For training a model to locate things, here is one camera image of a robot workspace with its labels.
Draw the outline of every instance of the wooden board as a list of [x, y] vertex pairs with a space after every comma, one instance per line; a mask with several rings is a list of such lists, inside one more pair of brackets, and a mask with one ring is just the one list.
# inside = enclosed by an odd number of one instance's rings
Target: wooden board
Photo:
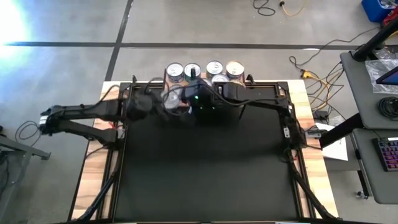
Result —
[[[308, 129], [313, 126], [314, 120], [312, 117], [310, 103], [308, 101], [307, 91], [305, 89], [303, 80], [256, 80], [256, 82], [288, 82], [290, 98], [295, 105], [296, 117], [303, 129]], [[104, 82], [101, 97], [112, 86], [119, 85], [121, 82]], [[108, 95], [107, 99], [117, 98], [119, 93], [118, 88], [114, 88]], [[105, 129], [109, 128], [108, 122], [96, 119], [94, 123], [95, 128]], [[319, 141], [316, 139], [307, 139], [310, 146], [320, 147]], [[91, 142], [88, 146], [88, 153], [99, 148], [97, 142]], [[101, 183], [104, 174], [104, 167], [106, 161], [106, 150], [91, 155], [84, 163], [83, 173], [81, 175], [80, 185], [78, 188], [77, 198], [73, 209], [72, 219], [78, 218], [84, 213], [86, 208], [92, 203], [96, 195], [100, 191]], [[305, 161], [305, 168], [307, 170], [308, 180], [312, 192], [317, 196], [323, 206], [334, 216], [338, 216], [335, 200], [331, 191], [328, 173], [326, 171], [325, 162], [323, 160], [322, 152], [318, 149], [305, 148], [303, 149], [303, 156]], [[306, 217], [309, 217], [307, 201], [305, 194], [301, 188], [300, 199], [302, 202], [303, 211]], [[104, 205], [103, 218], [108, 216], [109, 197], [107, 194], [106, 203]]]

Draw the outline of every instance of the keyboard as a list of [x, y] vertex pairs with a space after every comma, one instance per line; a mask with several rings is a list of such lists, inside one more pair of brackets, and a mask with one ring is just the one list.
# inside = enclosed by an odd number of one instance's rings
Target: keyboard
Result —
[[377, 138], [372, 141], [384, 170], [398, 171], [398, 138]]

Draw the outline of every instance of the concrete floor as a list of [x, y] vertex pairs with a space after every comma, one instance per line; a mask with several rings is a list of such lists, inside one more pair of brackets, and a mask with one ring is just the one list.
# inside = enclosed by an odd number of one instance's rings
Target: concrete floor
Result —
[[[115, 42], [127, 0], [35, 0], [0, 2], [1, 42]], [[287, 1], [296, 11], [301, 1]], [[123, 42], [184, 42], [238, 44], [323, 45], [332, 39], [350, 40], [376, 27], [367, 20], [360, 0], [310, 1], [296, 17], [287, 17], [270, 1], [274, 16], [259, 16], [251, 0], [135, 0]], [[351, 44], [360, 45], [377, 31]], [[396, 44], [398, 39], [388, 40]], [[13, 136], [26, 120], [54, 104], [75, 105], [98, 100], [112, 47], [0, 47], [0, 124]], [[256, 79], [298, 79], [288, 61], [299, 62], [314, 50], [137, 49], [122, 48], [112, 80], [161, 77], [170, 62], [235, 59]], [[342, 50], [324, 50], [303, 68], [324, 77], [340, 61]], [[330, 103], [349, 117], [357, 112], [345, 84]], [[12, 223], [55, 223], [67, 219], [87, 141], [71, 134], [44, 136], [36, 147], [51, 152], [49, 161], [32, 159], [17, 198]], [[347, 220], [394, 223], [398, 206], [358, 200], [359, 179], [352, 172], [330, 172], [340, 217]]]

